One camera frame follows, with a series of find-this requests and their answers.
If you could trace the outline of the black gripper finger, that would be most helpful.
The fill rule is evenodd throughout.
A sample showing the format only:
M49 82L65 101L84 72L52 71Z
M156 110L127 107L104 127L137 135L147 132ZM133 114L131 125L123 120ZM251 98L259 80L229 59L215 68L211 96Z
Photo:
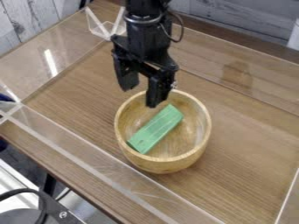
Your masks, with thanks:
M155 108L160 102L167 100L172 90L173 75L171 73L157 74L148 80L148 89L145 91L145 106Z
M135 63L128 59L121 59L120 56L115 53L112 53L112 57L117 84L123 91L128 91L139 85Z

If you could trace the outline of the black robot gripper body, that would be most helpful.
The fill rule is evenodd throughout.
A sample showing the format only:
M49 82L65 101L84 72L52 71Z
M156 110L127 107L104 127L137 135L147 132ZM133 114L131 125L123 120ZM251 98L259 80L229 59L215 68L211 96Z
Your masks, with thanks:
M139 17L125 14L125 36L113 35L112 53L135 63L137 74L148 79L157 74L173 74L179 66L168 54L172 39L172 19L167 14Z

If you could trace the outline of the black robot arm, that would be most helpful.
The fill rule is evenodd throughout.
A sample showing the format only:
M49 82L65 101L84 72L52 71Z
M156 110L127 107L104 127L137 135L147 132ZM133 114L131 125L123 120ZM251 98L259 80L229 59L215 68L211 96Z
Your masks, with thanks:
M119 86L124 91L148 79L145 106L167 100L179 65L168 54L172 39L171 0L125 0L125 36L113 35L112 57Z

